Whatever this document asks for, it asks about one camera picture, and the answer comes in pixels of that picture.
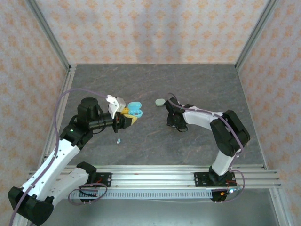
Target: black mounting bracket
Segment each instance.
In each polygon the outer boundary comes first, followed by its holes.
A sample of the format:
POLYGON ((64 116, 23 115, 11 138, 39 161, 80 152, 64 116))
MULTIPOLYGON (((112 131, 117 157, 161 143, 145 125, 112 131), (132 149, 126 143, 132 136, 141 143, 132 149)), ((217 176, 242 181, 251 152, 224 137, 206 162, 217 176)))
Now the black mounting bracket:
POLYGON ((107 187, 111 187, 112 182, 112 173, 96 173, 96 182, 102 183, 107 187))
POLYGON ((230 172, 226 173, 222 180, 216 182, 210 179, 209 172, 194 173, 196 187, 235 187, 237 184, 232 181, 236 181, 235 174, 230 172))

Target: marble surface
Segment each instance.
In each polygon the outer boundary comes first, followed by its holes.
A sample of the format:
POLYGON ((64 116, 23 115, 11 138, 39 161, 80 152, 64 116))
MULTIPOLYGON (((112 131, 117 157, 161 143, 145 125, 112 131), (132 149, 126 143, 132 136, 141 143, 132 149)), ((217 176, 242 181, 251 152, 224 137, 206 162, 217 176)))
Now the marble surface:
MULTIPOLYGON (((233 65, 78 65, 71 88, 87 88, 119 96, 126 103, 140 101, 143 116, 131 127, 106 128, 95 135, 70 164, 197 164, 211 165, 218 149, 211 131, 189 125, 186 133, 166 125, 167 110, 155 100, 173 92, 181 104, 210 111, 236 112, 251 140, 236 164, 263 164, 250 113, 233 65)), ((69 95, 62 127, 76 114, 84 92, 69 95)), ((98 98, 106 111, 107 102, 98 98)))

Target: patterned wallpaper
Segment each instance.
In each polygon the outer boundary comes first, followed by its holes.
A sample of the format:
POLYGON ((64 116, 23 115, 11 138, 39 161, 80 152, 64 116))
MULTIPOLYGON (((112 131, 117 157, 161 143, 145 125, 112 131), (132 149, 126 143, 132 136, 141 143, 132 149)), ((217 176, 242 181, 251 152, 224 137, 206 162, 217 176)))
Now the patterned wallpaper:
POLYGON ((240 77, 268 165, 301 222, 301 4, 280 0, 240 77))
POLYGON ((0 4, 0 224, 7 192, 36 169, 65 70, 24 0, 0 4))
POLYGON ((268 0, 37 2, 71 64, 233 64, 268 0))

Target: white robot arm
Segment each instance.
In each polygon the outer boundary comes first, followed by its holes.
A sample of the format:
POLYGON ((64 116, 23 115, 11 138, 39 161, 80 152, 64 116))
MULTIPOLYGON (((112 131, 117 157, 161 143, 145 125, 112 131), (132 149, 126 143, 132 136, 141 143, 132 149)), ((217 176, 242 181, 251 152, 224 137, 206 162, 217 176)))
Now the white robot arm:
POLYGON ((229 166, 231 165, 235 154, 241 150, 233 135, 217 116, 222 117, 228 122, 239 138, 241 144, 245 146, 250 140, 250 135, 237 115, 231 110, 224 113, 210 111, 203 113, 200 112, 201 109, 198 109, 195 106, 182 106, 175 97, 167 100, 164 105, 169 112, 167 117, 168 126, 175 127, 180 132, 186 132, 188 130, 187 124, 194 124, 213 132, 219 152, 209 169, 209 177, 214 183, 222 181, 228 173, 229 166))
POLYGON ((41 225, 49 218, 53 208, 75 188, 96 182, 96 168, 85 162, 77 165, 73 172, 63 179, 56 180, 69 161, 92 138, 93 130, 102 129, 103 131, 106 127, 112 127, 117 133, 119 129, 125 129, 136 121, 135 116, 122 113, 126 105, 123 99, 108 95, 107 101, 110 103, 108 112, 103 113, 95 98, 83 99, 78 106, 77 115, 71 119, 60 135, 57 155, 53 151, 21 188, 10 189, 8 198, 13 209, 16 208, 25 192, 30 189, 17 213, 34 224, 41 225), (40 179, 33 186, 37 177, 40 179))

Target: small blue piece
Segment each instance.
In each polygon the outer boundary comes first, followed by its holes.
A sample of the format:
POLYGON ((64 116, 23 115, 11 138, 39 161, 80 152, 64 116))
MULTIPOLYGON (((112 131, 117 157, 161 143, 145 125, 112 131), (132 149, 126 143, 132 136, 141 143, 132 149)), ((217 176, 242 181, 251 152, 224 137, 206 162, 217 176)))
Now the small blue piece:
POLYGON ((143 112, 140 110, 141 106, 142 104, 138 101, 129 103, 127 105, 128 114, 140 118, 143 115, 143 112))

